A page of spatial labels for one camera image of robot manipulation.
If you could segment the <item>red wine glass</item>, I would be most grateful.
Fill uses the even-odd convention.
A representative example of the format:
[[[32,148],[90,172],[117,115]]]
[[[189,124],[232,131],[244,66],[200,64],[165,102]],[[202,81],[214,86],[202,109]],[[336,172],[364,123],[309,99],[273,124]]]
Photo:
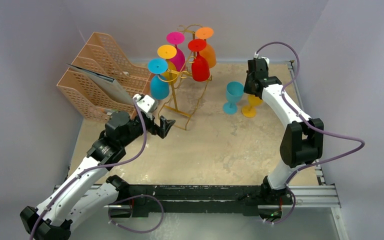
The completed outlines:
[[[210,77],[210,68],[207,60],[200,54],[204,50],[207,43],[203,39],[193,39],[188,43],[190,51],[196,53],[191,63],[192,78],[197,82],[204,82]]]

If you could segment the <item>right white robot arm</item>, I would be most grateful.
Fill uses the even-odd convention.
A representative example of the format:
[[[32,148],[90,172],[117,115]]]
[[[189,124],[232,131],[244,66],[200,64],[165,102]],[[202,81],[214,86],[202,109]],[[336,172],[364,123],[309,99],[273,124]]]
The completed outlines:
[[[284,91],[280,79],[269,76],[267,58],[250,59],[247,66],[244,93],[267,103],[285,128],[279,148],[281,160],[261,185],[262,200],[272,204],[287,194],[294,173],[322,156],[324,137],[317,130],[323,130],[324,123],[302,112]]]

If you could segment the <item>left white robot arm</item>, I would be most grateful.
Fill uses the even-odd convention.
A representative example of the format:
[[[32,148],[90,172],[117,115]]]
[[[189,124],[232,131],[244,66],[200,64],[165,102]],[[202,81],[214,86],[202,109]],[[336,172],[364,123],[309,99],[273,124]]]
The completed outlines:
[[[108,177],[95,193],[86,195],[86,192],[113,167],[137,159],[145,149],[148,133],[164,139],[176,122],[164,116],[160,116],[159,121],[156,124],[151,113],[141,110],[135,118],[124,111],[114,112],[66,181],[42,203],[21,211],[20,218],[29,239],[67,240],[97,209],[148,198],[147,194],[130,195],[129,185],[117,175]]]

